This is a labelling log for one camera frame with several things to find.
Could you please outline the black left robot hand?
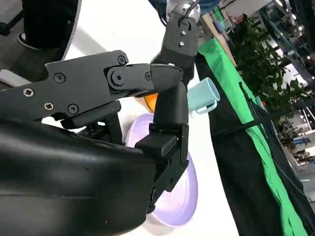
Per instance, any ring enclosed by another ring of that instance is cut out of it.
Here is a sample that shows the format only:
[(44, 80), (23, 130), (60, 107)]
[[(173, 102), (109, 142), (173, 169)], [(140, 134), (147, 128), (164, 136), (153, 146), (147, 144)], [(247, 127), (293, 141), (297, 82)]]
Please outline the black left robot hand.
[(182, 82), (185, 87), (194, 78), (194, 62), (196, 53), (192, 55), (182, 54), (178, 51), (161, 49), (161, 51), (152, 59), (155, 64), (173, 64), (183, 70)]

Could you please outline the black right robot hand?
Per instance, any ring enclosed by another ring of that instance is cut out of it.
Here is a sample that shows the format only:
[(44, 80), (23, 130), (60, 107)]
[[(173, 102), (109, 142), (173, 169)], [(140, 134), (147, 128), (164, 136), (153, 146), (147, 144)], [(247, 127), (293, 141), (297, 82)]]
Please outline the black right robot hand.
[[(181, 68), (112, 51), (46, 64), (0, 93), (0, 233), (111, 236), (140, 226), (188, 167)], [(157, 94), (149, 134), (126, 147), (120, 99)]]

